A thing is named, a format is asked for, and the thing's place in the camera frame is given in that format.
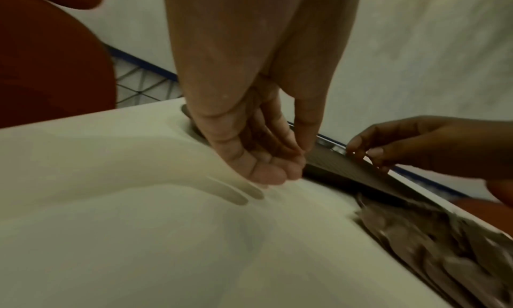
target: hand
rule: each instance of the hand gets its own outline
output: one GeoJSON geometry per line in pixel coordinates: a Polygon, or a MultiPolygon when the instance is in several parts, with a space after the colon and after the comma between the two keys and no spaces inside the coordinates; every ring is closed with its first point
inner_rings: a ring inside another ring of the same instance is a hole
{"type": "Polygon", "coordinates": [[[513,122],[416,117],[373,125],[347,144],[382,171],[395,164],[483,179],[513,178],[513,122]]]}
{"type": "Polygon", "coordinates": [[[358,0],[166,0],[180,84],[214,150],[243,177],[301,177],[358,0]],[[294,133],[279,89],[295,99],[294,133]]]}

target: wall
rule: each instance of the wall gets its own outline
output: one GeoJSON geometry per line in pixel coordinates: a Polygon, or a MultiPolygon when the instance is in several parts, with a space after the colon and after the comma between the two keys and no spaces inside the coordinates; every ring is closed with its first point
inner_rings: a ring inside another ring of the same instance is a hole
{"type": "MultiPolygon", "coordinates": [[[[163,0],[70,13],[106,43],[175,71],[163,0]]],[[[420,114],[513,119],[511,19],[513,0],[361,0],[321,133],[347,142],[373,123],[420,114]]],[[[489,197],[479,182],[423,174],[489,197]]]]}

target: blue baseboard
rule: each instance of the blue baseboard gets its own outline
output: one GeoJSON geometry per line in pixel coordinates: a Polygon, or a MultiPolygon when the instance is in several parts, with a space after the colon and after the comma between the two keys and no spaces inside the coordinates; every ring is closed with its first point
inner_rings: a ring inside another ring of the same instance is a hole
{"type": "Polygon", "coordinates": [[[111,47],[110,45],[105,45],[107,47],[107,50],[110,52],[111,56],[123,59],[124,61],[134,64],[138,67],[141,67],[142,69],[146,69],[148,71],[154,72],[155,74],[161,75],[164,78],[167,78],[172,81],[178,81],[178,76],[175,73],[172,73],[171,71],[165,70],[161,67],[155,66],[153,64],[150,64],[147,61],[141,60],[137,57],[134,57],[132,55],[129,55],[128,53],[121,51],[119,49],[116,49],[114,47],[111,47]]]}

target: white table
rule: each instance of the white table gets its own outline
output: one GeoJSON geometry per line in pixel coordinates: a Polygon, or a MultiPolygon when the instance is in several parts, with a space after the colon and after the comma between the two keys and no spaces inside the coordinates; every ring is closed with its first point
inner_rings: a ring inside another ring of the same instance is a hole
{"type": "Polygon", "coordinates": [[[447,306],[353,222],[354,199],[251,185],[182,103],[0,130],[0,307],[447,306]]]}

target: floor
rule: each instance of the floor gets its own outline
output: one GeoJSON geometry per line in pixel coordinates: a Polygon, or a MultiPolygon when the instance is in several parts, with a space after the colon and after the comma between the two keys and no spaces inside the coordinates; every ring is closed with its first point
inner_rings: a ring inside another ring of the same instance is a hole
{"type": "Polygon", "coordinates": [[[176,81],[140,68],[120,58],[113,58],[118,82],[117,108],[142,105],[182,97],[176,81]]]}

